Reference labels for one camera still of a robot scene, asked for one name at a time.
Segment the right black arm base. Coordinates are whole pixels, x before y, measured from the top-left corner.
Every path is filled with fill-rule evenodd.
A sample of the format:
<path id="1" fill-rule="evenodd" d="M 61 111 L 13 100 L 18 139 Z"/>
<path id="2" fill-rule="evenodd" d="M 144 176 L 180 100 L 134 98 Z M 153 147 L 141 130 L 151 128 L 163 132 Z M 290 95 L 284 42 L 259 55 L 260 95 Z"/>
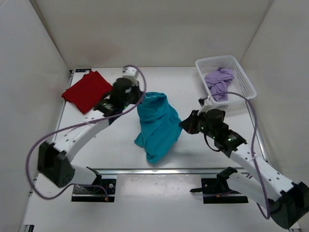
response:
<path id="1" fill-rule="evenodd" d="M 200 188 L 192 188 L 190 193 L 202 193 L 204 204 L 237 204 L 248 203 L 248 198 L 230 189 L 227 179 L 237 173 L 235 168 L 227 167 L 216 175 L 216 178 L 202 178 Z"/>

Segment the red t shirt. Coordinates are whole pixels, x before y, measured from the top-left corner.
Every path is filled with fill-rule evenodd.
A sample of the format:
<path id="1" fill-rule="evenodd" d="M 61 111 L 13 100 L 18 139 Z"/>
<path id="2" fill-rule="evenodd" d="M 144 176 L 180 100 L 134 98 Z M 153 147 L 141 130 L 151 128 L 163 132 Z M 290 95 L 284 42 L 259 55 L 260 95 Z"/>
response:
<path id="1" fill-rule="evenodd" d="M 73 103 L 85 115 L 99 103 L 104 94 L 111 90 L 112 85 L 99 72 L 90 71 L 76 84 L 68 88 L 61 97 Z"/>

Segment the blue t shirt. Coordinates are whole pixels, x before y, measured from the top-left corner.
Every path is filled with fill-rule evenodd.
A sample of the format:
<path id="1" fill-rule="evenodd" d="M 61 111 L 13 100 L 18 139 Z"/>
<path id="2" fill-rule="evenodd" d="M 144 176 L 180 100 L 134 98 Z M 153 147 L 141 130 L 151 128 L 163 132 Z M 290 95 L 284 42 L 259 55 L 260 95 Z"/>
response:
<path id="1" fill-rule="evenodd" d="M 134 143 L 145 150 L 148 163 L 156 164 L 178 141 L 181 120 L 167 96 L 160 92 L 147 92 L 137 112 L 140 133 Z"/>

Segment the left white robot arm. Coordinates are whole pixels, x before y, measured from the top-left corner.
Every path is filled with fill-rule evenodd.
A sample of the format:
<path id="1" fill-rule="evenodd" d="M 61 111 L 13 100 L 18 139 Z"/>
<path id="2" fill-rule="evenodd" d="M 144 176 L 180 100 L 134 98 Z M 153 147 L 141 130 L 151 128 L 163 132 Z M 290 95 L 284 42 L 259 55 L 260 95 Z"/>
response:
<path id="1" fill-rule="evenodd" d="M 93 137 L 119 118 L 127 106 L 137 104 L 142 94 L 137 79 L 116 79 L 111 91 L 85 116 L 84 125 L 52 143 L 40 145 L 38 171 L 59 188 L 75 183 L 84 185 L 90 193 L 97 193 L 101 188 L 100 174 L 89 167 L 71 165 L 71 162 Z"/>

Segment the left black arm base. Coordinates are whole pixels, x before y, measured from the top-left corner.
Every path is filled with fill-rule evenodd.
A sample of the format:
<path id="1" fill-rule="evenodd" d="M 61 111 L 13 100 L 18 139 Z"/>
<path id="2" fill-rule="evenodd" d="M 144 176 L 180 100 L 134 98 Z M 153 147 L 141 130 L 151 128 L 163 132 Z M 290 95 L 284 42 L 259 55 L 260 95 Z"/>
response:
<path id="1" fill-rule="evenodd" d="M 72 202 L 88 203 L 113 203 L 116 191 L 116 175 L 100 174 L 97 170 L 91 169 L 96 174 L 96 179 L 87 186 L 74 186 L 72 190 Z"/>

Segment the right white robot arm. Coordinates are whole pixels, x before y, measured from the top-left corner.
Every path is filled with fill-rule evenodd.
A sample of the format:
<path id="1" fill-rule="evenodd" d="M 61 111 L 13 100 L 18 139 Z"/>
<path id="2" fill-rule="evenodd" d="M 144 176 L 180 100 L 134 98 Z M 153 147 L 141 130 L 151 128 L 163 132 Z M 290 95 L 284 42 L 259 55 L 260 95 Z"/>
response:
<path id="1" fill-rule="evenodd" d="M 224 153 L 249 173 L 249 177 L 235 168 L 227 167 L 217 174 L 213 185 L 222 193 L 236 191 L 265 208 L 272 220 L 290 229 L 309 211 L 309 188 L 295 183 L 271 167 L 253 151 L 247 152 L 247 142 L 224 123 L 225 112 L 211 109 L 193 110 L 179 125 L 188 134 L 202 133 L 204 139 L 214 140 L 215 151 Z"/>

